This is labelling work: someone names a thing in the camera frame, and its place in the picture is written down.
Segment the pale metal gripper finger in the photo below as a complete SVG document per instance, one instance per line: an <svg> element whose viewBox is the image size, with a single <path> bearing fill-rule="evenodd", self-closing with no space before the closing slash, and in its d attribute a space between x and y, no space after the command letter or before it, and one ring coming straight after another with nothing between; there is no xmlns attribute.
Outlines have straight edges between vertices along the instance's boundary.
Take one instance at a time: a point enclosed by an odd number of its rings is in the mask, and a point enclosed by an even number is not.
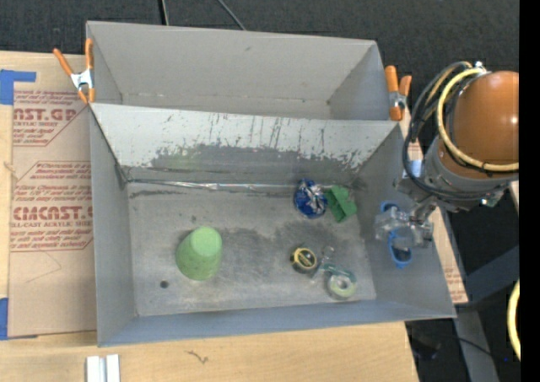
<svg viewBox="0 0 540 382"><path fill-rule="evenodd" d="M411 223L402 229L402 247L430 247L433 233L434 225L431 222Z"/></svg>
<svg viewBox="0 0 540 382"><path fill-rule="evenodd" d="M375 216L374 231L378 240L387 239L389 233L408 225L408 215L398 207L389 207Z"/></svg>

